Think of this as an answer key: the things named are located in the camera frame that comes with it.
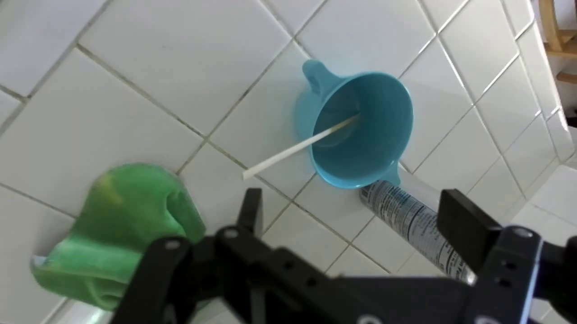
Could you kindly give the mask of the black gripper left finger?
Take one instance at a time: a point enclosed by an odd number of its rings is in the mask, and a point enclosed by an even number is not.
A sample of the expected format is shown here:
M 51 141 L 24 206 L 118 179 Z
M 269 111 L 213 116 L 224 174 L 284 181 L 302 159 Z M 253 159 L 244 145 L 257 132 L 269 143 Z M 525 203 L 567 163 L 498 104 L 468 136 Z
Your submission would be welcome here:
M 262 233 L 262 228 L 264 228 L 264 190 L 262 188 L 249 186 L 246 190 L 240 213 L 239 213 L 239 224 L 255 235 Z

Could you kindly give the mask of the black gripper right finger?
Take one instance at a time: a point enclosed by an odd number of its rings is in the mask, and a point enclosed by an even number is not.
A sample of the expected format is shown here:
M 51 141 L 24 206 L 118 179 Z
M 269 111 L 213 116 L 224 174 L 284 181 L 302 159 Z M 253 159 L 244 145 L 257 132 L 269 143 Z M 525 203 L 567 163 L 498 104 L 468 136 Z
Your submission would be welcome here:
M 473 271 L 484 266 L 502 231 L 502 224 L 459 188 L 442 190 L 437 226 Z

